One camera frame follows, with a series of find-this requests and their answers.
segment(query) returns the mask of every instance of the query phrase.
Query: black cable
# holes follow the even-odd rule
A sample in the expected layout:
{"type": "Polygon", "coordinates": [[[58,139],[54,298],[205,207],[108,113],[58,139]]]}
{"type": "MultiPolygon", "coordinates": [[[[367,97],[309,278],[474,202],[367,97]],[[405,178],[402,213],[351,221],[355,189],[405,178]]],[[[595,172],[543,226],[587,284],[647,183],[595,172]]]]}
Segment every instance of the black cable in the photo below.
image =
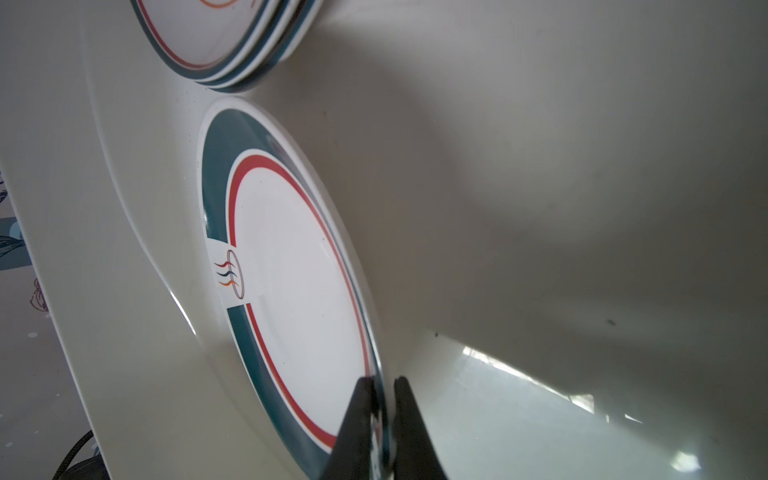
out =
{"type": "Polygon", "coordinates": [[[83,435],[83,438],[79,439],[78,442],[74,444],[72,450],[70,450],[67,456],[64,457],[64,460],[61,461],[61,465],[58,466],[58,470],[56,470],[56,473],[54,473],[52,480],[58,480],[58,478],[67,471],[67,468],[69,468],[69,464],[72,463],[74,456],[80,452],[80,449],[83,448],[83,445],[85,445],[85,443],[88,442],[88,440],[90,440],[93,436],[94,431],[89,430],[88,433],[83,435]]]}

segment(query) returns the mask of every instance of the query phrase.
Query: orange wavy line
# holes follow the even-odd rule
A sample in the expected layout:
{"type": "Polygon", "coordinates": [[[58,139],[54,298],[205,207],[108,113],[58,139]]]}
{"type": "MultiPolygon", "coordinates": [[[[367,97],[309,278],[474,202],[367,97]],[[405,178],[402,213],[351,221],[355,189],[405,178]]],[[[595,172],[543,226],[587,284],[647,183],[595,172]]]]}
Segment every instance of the orange wavy line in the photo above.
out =
{"type": "Polygon", "coordinates": [[[232,5],[234,2],[237,2],[237,0],[229,0],[228,2],[224,2],[224,3],[211,3],[211,2],[207,2],[206,0],[200,0],[200,2],[202,2],[203,5],[211,8],[226,8],[232,5]]]}

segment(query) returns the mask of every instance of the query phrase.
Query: steam logo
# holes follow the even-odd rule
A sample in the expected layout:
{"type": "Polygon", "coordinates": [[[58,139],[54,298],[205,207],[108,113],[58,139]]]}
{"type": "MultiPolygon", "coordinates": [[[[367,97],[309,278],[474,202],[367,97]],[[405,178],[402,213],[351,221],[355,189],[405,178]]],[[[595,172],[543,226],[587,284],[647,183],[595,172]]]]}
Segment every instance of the steam logo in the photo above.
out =
{"type": "Polygon", "coordinates": [[[222,263],[214,263],[219,268],[226,268],[226,272],[216,272],[217,275],[225,277],[227,282],[219,282],[224,286],[232,286],[232,290],[235,292],[235,296],[240,300],[245,296],[245,284],[243,283],[243,271],[240,269],[240,261],[237,260],[237,255],[232,250],[227,251],[227,261],[222,263]]]}

